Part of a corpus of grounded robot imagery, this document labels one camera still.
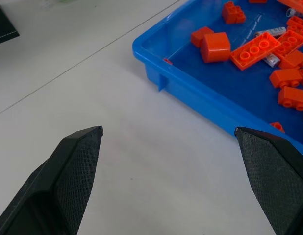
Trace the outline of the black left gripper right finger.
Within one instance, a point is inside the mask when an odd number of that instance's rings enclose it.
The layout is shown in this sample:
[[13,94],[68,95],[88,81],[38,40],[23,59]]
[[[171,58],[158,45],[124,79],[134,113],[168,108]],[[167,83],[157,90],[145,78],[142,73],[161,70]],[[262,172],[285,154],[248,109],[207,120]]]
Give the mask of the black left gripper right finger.
[[303,155],[286,139],[235,129],[251,188],[277,235],[303,235]]

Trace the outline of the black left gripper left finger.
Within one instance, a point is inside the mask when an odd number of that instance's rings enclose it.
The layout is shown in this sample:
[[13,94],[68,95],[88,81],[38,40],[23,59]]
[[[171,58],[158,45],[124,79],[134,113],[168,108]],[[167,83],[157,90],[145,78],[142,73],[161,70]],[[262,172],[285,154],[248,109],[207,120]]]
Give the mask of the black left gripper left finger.
[[0,216],[0,235],[75,235],[95,179],[103,128],[63,138]]

